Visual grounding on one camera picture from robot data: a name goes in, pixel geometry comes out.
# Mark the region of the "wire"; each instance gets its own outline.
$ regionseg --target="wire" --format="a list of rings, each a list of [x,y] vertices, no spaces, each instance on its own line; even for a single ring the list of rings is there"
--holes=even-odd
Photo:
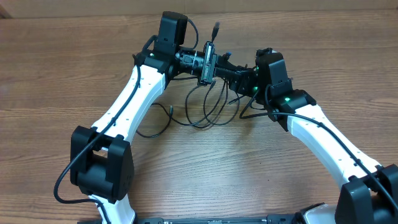
[[[236,97],[235,99],[229,101],[228,104],[231,105],[231,104],[237,102],[238,100],[240,100],[241,98],[244,98],[244,97],[245,97],[245,95],[241,95],[241,96],[239,96],[239,97]]]
[[[209,90],[207,91],[206,96],[205,96],[205,100],[204,100],[204,102],[203,102],[203,106],[205,106],[207,96],[209,95],[211,89],[214,87],[215,83],[216,83],[216,82],[214,81],[214,82],[211,84]],[[218,103],[221,101],[221,97],[223,96],[223,93],[224,93],[224,90],[225,90],[225,86],[226,86],[226,80],[224,80],[224,85],[223,85],[223,88],[222,88],[222,90],[221,90],[220,96],[218,97],[218,100],[217,100],[216,104],[214,105],[214,107],[211,109],[211,111],[210,111],[207,115],[206,115],[206,113],[205,113],[205,119],[206,119],[207,121],[209,121],[209,119],[208,119],[207,117],[208,117],[210,114],[212,114],[212,112],[214,112],[214,110],[216,109]],[[188,115],[188,97],[191,95],[191,93],[192,93],[192,91],[191,91],[191,92],[187,95],[187,97],[185,98],[185,115],[186,115],[186,117],[187,117],[189,123],[192,123],[192,121],[190,120],[189,115]],[[193,126],[194,126],[195,128],[200,128],[200,129],[209,127],[209,126],[211,125],[211,123],[214,122],[214,121],[218,118],[218,116],[220,115],[221,111],[223,110],[223,108],[224,108],[224,106],[225,106],[227,100],[228,100],[228,91],[227,91],[227,94],[226,94],[226,98],[225,98],[224,104],[221,106],[221,108],[220,108],[218,114],[213,118],[213,121],[210,121],[208,124],[206,124],[206,125],[204,125],[204,126],[197,126],[197,125],[193,125]]]
[[[145,51],[148,49],[148,47],[153,43],[153,41],[157,40],[157,35],[152,35],[152,37],[149,38],[149,40],[144,44],[142,47],[142,51]]]
[[[269,105],[269,104],[268,104],[268,89],[269,89],[270,86],[271,86],[271,84],[268,84],[268,85],[266,86],[266,105]]]
[[[185,77],[185,78],[173,78],[172,80],[175,81],[182,81],[182,80],[191,80],[191,79],[197,79],[198,77]]]
[[[255,117],[260,117],[260,116],[269,116],[269,115],[286,115],[286,116],[293,116],[296,118],[301,118],[306,121],[309,121],[311,123],[316,124],[318,127],[323,128],[325,131],[327,131],[339,144],[342,146],[342,148],[347,152],[347,154],[354,160],[354,162],[362,168],[362,170],[372,179],[372,181],[377,185],[378,190],[382,192],[382,194],[387,198],[387,200],[391,203],[391,205],[398,211],[398,205],[396,204],[395,200],[391,197],[391,194],[386,190],[386,188],[383,187],[383,185],[378,181],[375,176],[373,176],[372,172],[368,170],[368,168],[365,167],[365,165],[361,162],[360,159],[358,159],[351,151],[348,149],[346,144],[331,130],[329,129],[326,125],[324,125],[322,122],[316,121],[312,118],[308,118],[306,116],[302,116],[299,114],[293,114],[293,113],[283,113],[283,112],[271,112],[271,113],[258,113],[258,114],[252,114],[248,116],[243,116],[244,112],[247,110],[249,105],[254,101],[255,97],[259,91],[257,91],[254,96],[250,99],[250,101],[247,103],[247,105],[244,107],[242,110],[241,114],[239,115],[239,118],[241,119],[248,119],[248,118],[255,118]]]
[[[151,104],[151,106],[153,106],[153,105],[158,105],[158,106],[160,106],[160,107],[167,113],[166,108],[165,108],[163,105],[161,105],[160,103],[153,103],[153,104]],[[157,136],[160,136],[164,131],[166,131],[166,129],[169,127],[170,123],[172,122],[173,106],[170,106],[170,114],[167,114],[167,116],[169,117],[169,121],[167,122],[166,126],[165,126],[160,132],[158,132],[157,134],[153,134],[153,135],[151,135],[151,136],[146,136],[146,135],[144,135],[144,134],[141,134],[138,130],[136,130],[136,133],[137,133],[138,135],[140,135],[141,137],[144,137],[144,138],[155,138],[155,137],[157,137]]]
[[[94,202],[97,203],[98,206],[101,207],[101,210],[103,212],[103,215],[105,217],[105,220],[107,223],[111,223],[111,221],[109,220],[108,214],[106,213],[105,207],[103,205],[103,203],[97,199],[92,199],[92,198],[85,198],[85,199],[78,199],[78,200],[64,200],[62,199],[59,194],[58,194],[58,188],[61,184],[62,179],[66,176],[66,174],[68,173],[68,171],[70,170],[70,168],[76,163],[77,160],[79,160],[79,158],[84,155],[84,153],[86,153],[86,151],[91,150],[91,148],[94,146],[94,144],[100,139],[100,137],[102,135],[105,134],[105,132],[116,122],[117,118],[120,116],[120,114],[123,112],[123,110],[126,108],[126,106],[130,103],[132,97],[136,94],[137,89],[139,88],[139,83],[141,80],[141,69],[139,66],[137,66],[137,82],[136,85],[134,86],[134,89],[132,90],[129,98],[126,100],[126,102],[122,105],[122,107],[120,108],[120,110],[114,115],[114,117],[111,119],[111,121],[109,122],[109,124],[99,133],[97,134],[97,136],[90,141],[84,148],[83,150],[81,150],[81,152],[79,152],[75,158],[72,159],[72,161],[70,161],[70,163],[66,166],[66,168],[62,171],[61,175],[58,177],[57,181],[55,182],[54,185],[54,197],[55,199],[57,199],[57,201],[59,201],[60,203],[64,203],[64,204],[73,204],[73,203],[84,203],[84,202]]]
[[[206,98],[207,98],[207,95],[206,95],[206,97],[205,97],[205,100],[204,100],[204,102],[203,102],[203,114],[204,115],[206,115]],[[224,104],[223,104],[223,106],[221,107],[221,109],[220,109],[220,112],[218,113],[218,115],[220,115],[220,113],[221,113],[221,111],[223,110],[223,108],[224,108],[224,106],[225,106],[225,103],[226,103],[226,101],[228,100],[228,89],[226,90],[226,96],[225,96],[225,102],[224,102]],[[240,106],[240,100],[238,100],[238,105],[237,105],[237,107],[236,107],[236,110],[235,110],[235,112],[234,112],[234,115],[232,115],[232,117],[228,120],[228,121],[226,121],[226,122],[224,122],[224,123],[214,123],[213,121],[210,121],[208,118],[206,118],[206,120],[210,123],[210,124],[212,124],[212,125],[216,125],[216,126],[222,126],[222,125],[226,125],[226,124],[228,124],[229,122],[231,122],[234,118],[235,118],[235,116],[237,115],[237,113],[238,113],[238,111],[239,111],[239,106]]]
[[[224,86],[223,86],[223,89],[221,90],[220,96],[219,96],[219,98],[218,98],[216,104],[215,104],[214,107],[211,109],[211,111],[210,111],[209,113],[206,114],[206,110],[205,110],[206,98],[207,98],[207,96],[209,95],[209,92],[213,89],[215,83],[216,83],[216,82],[213,82],[213,83],[211,84],[209,90],[208,90],[207,93],[206,93],[206,96],[205,96],[205,99],[204,99],[204,102],[203,102],[203,113],[204,113],[205,116],[204,116],[202,119],[200,119],[200,120],[198,120],[198,121],[196,121],[196,122],[192,122],[192,121],[190,120],[190,118],[189,118],[189,115],[188,115],[188,98],[189,98],[189,96],[190,96],[195,90],[197,90],[199,87],[201,87],[200,85],[198,85],[198,86],[195,86],[194,88],[192,88],[192,89],[189,91],[187,97],[185,98],[185,115],[186,115],[187,118],[188,118],[189,124],[182,123],[182,122],[180,122],[180,121],[174,119],[174,118],[172,117],[173,114],[172,114],[172,113],[168,113],[167,110],[165,109],[165,107],[164,107],[163,105],[161,105],[160,103],[153,103],[152,105],[159,105],[159,106],[162,107],[162,109],[164,110],[164,112],[166,113],[166,115],[169,117],[169,122],[166,124],[166,126],[163,128],[163,130],[161,130],[161,132],[159,132],[159,133],[157,133],[157,134],[154,134],[154,135],[151,135],[151,136],[146,136],[146,135],[140,133],[139,131],[136,131],[136,133],[137,133],[138,135],[144,137],[144,138],[154,138],[154,137],[157,137],[157,136],[161,135],[161,134],[169,127],[170,120],[171,120],[171,121],[174,121],[174,122],[176,122],[177,124],[180,124],[180,125],[182,125],[182,126],[194,126],[194,127],[196,127],[196,128],[201,128],[201,129],[207,128],[207,127],[209,127],[210,125],[218,125],[218,126],[221,126],[221,125],[226,125],[226,124],[230,123],[230,122],[235,118],[235,116],[237,115],[237,113],[238,113],[238,111],[239,111],[240,99],[237,99],[238,105],[237,105],[237,107],[236,107],[236,110],[235,110],[235,112],[234,112],[234,115],[233,115],[227,122],[224,122],[224,123],[221,123],[221,124],[215,123],[215,120],[220,116],[220,113],[222,112],[222,110],[223,110],[223,108],[224,108],[224,106],[225,106],[225,104],[226,104],[226,101],[228,100],[228,89],[227,89],[227,92],[226,92],[226,99],[225,99],[225,101],[224,101],[224,103],[223,103],[221,109],[219,110],[218,114],[216,115],[215,118],[213,118],[212,121],[208,119],[209,115],[211,115],[211,114],[214,112],[214,110],[216,109],[216,107],[217,107],[218,104],[220,103],[221,97],[222,97],[222,95],[223,95],[223,92],[224,92],[225,87],[228,86],[228,82],[227,82],[226,80],[224,80]],[[197,124],[200,124],[200,123],[201,123],[202,121],[204,121],[204,120],[207,120],[207,122],[208,122],[206,125],[204,125],[204,126],[197,126]]]
[[[252,105],[250,105],[250,108],[254,109],[254,110],[266,110],[265,108],[255,108]]]
[[[195,24],[192,22],[192,20],[188,19],[188,22],[191,23],[193,29],[197,33],[197,40],[196,40],[195,45],[193,47],[181,47],[181,49],[183,49],[183,50],[194,50],[197,47],[198,42],[199,42],[199,32],[198,32],[198,29],[195,26]]]

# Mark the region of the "black joint housing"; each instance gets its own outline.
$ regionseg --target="black joint housing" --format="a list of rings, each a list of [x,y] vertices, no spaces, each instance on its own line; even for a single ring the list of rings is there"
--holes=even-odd
[[[70,160],[72,161],[97,135],[93,129],[78,126],[71,138]],[[93,153],[102,147],[108,148],[108,157]],[[83,194],[95,194],[111,203],[124,198],[133,177],[134,164],[130,143],[124,141],[122,136],[101,136],[70,169],[70,182],[79,186]]]
[[[398,167],[393,164],[373,173],[398,203]],[[385,196],[379,192],[369,176],[352,177],[341,188],[335,220],[336,224],[393,224],[398,223],[398,214]],[[372,196],[369,188],[377,192]]]

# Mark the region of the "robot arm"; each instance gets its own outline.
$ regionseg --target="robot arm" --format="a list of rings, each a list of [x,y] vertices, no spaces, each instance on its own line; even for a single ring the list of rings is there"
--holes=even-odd
[[[300,220],[302,223],[317,223],[314,220],[319,217],[323,218],[322,223],[327,224],[334,224],[334,221],[337,224],[398,222],[396,211],[383,195],[375,199],[371,198],[369,189],[375,192],[380,189],[369,181],[367,173],[354,163],[337,140],[316,124],[293,115],[299,114],[320,121],[332,130],[348,149],[355,153],[361,163],[378,177],[395,201],[398,201],[398,167],[395,165],[381,167],[377,161],[355,147],[328,121],[321,108],[308,93],[303,90],[293,90],[292,80],[287,76],[281,53],[273,52],[272,49],[258,50],[256,67],[234,66],[228,62],[229,53],[215,54],[213,41],[207,42],[202,52],[180,47],[183,44],[186,26],[186,16],[165,12],[160,23],[159,36],[152,38],[155,40],[154,49],[148,50],[144,47],[137,55],[132,76],[112,107],[92,125],[91,129],[79,126],[72,134],[71,161],[76,164],[70,169],[71,183],[79,186],[82,193],[101,202],[111,223],[132,223],[136,217],[129,206],[127,197],[134,177],[130,148],[132,139],[154,100],[163,93],[173,77],[183,72],[197,76],[198,85],[210,84],[215,77],[227,79],[229,89],[252,97],[257,103],[264,105],[267,110],[265,115],[279,122],[286,131],[290,131],[293,136],[299,138],[328,169],[341,189],[339,204],[336,209],[323,209],[323,212],[328,210],[326,216],[319,214],[319,210],[316,212],[312,210],[311,218],[305,218],[307,214],[303,213]],[[76,155],[81,153],[82,149],[91,143],[91,139],[107,127],[129,98],[137,82],[137,67],[141,68],[141,79],[136,94],[122,111],[116,123],[99,138],[91,150],[75,160]],[[288,113],[288,115],[281,116],[278,113]],[[108,158],[93,154],[93,151],[101,149],[108,151]],[[103,211],[100,210],[100,213],[103,217],[102,222],[105,223]],[[280,222],[293,223],[294,220],[299,219],[300,217],[290,215],[284,216],[283,220],[286,222],[281,222],[282,219]],[[259,223],[263,223],[264,220],[270,223],[275,220],[275,217],[262,218]]]

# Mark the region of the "wooden table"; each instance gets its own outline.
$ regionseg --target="wooden table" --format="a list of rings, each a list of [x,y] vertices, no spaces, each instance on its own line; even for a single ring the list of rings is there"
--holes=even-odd
[[[282,52],[294,88],[307,90],[355,145],[381,164],[398,162],[398,12],[267,12],[189,15],[217,52],[254,65],[257,49]],[[124,88],[131,54],[157,34],[159,16],[0,20],[0,222],[75,223],[99,217],[91,203],[63,205],[53,185],[69,162],[70,135],[90,127]],[[186,46],[194,43],[191,27]],[[186,121],[195,81],[171,82],[157,100]],[[209,108],[218,97],[218,82]],[[190,99],[202,115],[206,88]],[[227,120],[236,105],[227,106]],[[140,130],[162,129],[151,108]],[[339,190],[300,141],[269,118],[198,130],[172,123],[158,138],[136,136],[129,192],[140,217],[261,216],[336,203]],[[64,198],[85,198],[67,178]]]

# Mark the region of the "white plastic panel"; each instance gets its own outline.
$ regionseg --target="white plastic panel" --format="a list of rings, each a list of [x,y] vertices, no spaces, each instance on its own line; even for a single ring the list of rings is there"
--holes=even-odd
[[[132,137],[136,132],[139,123],[144,118],[150,105],[160,96],[165,89],[165,76],[157,72],[156,68],[143,65],[141,68],[140,88],[127,105],[126,109],[116,120],[116,125],[105,132],[106,135],[116,137],[118,134],[124,136],[124,140],[132,143]],[[110,107],[110,109],[97,120],[92,127],[97,127],[101,132],[111,121],[112,117],[119,111],[124,102],[129,98],[137,82],[137,67],[132,70],[132,75],[121,94]]]
[[[336,205],[320,205],[304,214],[306,224],[336,224]]]
[[[106,214],[108,215],[108,218],[112,224],[132,224],[136,217],[135,211],[130,206],[129,197],[127,194],[122,200],[116,201],[115,204],[109,203],[107,199],[97,195],[89,195],[88,197],[97,199],[103,203]],[[98,210],[102,217],[102,224],[106,224],[106,220],[101,208],[98,207]]]
[[[340,131],[338,131],[326,118],[318,105],[303,106],[296,110],[296,114],[313,118],[325,124],[371,172],[375,172],[375,166],[380,165],[380,163],[371,159],[355,147]],[[354,164],[354,160],[350,158],[342,146],[340,146],[340,144],[323,128],[293,116],[288,117],[287,127],[292,135],[299,138],[328,169],[340,189],[343,184],[349,182],[348,178],[352,175],[358,178],[367,175],[359,166]]]

